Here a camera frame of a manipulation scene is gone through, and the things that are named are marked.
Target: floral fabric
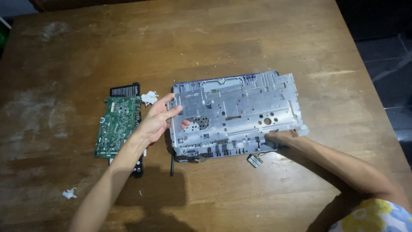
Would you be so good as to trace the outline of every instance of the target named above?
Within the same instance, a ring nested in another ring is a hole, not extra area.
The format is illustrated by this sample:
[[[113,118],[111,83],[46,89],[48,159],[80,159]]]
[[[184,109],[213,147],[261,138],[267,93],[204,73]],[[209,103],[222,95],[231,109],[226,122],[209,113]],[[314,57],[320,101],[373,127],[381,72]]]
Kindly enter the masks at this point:
[[[333,224],[329,232],[412,232],[412,215],[389,201],[369,199]]]

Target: white paper scrap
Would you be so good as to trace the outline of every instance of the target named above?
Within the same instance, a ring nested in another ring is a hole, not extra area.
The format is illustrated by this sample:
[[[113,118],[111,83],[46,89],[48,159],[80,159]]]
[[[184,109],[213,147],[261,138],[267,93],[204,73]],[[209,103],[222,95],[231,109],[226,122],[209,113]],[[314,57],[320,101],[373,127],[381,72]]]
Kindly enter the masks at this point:
[[[153,104],[157,101],[158,95],[156,94],[156,91],[149,91],[147,94],[142,95],[142,102],[148,106],[149,104]]]
[[[75,189],[76,189],[76,188],[72,188],[71,190],[64,191],[62,195],[65,196],[65,197],[67,197],[67,199],[77,198],[77,196],[74,195],[74,190],[75,190]]]

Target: table surface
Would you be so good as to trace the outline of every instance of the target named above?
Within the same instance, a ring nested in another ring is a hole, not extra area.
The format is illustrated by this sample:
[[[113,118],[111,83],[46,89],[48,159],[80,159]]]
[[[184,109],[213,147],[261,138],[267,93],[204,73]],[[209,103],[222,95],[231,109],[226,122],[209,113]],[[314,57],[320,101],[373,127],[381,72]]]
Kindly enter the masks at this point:
[[[335,1],[158,0],[15,19],[0,63],[2,230],[68,227],[108,165],[93,150],[109,88],[137,81],[164,96],[174,81],[268,69],[293,73],[309,138],[378,166],[412,199],[411,170]],[[102,231],[321,231],[354,204],[336,177],[280,153],[257,169],[246,156],[175,163],[171,178],[161,137]],[[73,187],[78,198],[61,195]]]

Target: hand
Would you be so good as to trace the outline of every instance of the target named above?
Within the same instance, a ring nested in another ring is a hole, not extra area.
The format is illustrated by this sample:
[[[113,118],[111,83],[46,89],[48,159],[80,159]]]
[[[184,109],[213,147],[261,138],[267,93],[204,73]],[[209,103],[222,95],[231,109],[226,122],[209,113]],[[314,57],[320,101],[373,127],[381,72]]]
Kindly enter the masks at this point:
[[[175,94],[169,93],[153,104],[152,108],[147,113],[146,118],[136,129],[136,133],[140,133],[141,138],[147,140],[149,143],[153,143],[160,138],[166,129],[170,128],[170,124],[167,120],[179,114],[183,109],[181,105],[178,105],[169,111],[167,110],[166,104],[174,98]],[[190,122],[188,120],[183,120],[180,127],[183,130],[189,125]]]
[[[291,140],[296,139],[298,134],[294,130],[285,130],[278,132],[278,130],[270,131],[265,134],[265,139],[283,144],[288,144]]]

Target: aluminum chassis plate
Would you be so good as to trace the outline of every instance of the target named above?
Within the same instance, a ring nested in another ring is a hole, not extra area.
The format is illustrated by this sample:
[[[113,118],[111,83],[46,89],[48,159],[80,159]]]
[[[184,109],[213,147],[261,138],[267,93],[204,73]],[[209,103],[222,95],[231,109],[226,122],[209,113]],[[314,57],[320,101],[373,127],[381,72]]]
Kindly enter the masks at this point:
[[[173,89],[180,93],[167,104],[168,110],[183,106],[170,128],[177,161],[274,151],[279,144],[265,141],[269,131],[295,129],[299,136],[309,132],[292,74],[269,71],[176,83]],[[182,130],[183,119],[191,125]]]

